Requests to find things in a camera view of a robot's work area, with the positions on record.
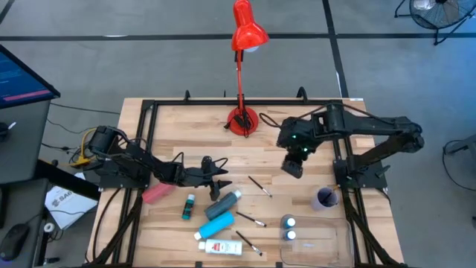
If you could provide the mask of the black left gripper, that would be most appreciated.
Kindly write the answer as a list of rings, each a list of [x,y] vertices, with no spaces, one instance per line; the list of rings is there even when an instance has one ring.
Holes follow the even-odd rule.
[[[210,199],[217,201],[219,198],[219,188],[224,188],[232,183],[232,181],[213,181],[213,176],[227,174],[225,169],[219,169],[210,156],[204,156],[200,167],[185,167],[183,159],[178,163],[174,184],[179,187],[200,186],[210,188]]]

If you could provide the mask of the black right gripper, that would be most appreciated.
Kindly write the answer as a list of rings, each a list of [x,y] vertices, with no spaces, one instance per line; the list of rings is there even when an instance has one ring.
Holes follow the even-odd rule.
[[[301,178],[303,162],[317,148],[312,121],[295,117],[286,118],[280,126],[277,146],[287,151],[281,169],[294,178]]]

